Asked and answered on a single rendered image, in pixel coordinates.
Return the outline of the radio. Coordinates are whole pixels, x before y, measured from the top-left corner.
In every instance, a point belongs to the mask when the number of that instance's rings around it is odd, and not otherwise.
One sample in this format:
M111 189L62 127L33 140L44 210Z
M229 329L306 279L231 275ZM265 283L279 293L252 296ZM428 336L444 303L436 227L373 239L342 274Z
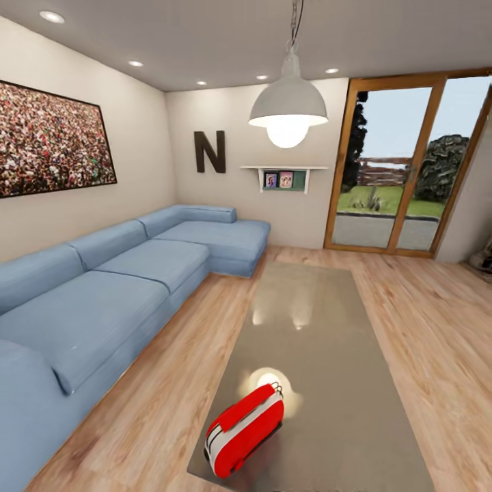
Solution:
M282 427L282 387L272 384L260 386L210 425L204 454L216 476L227 478L236 472Z

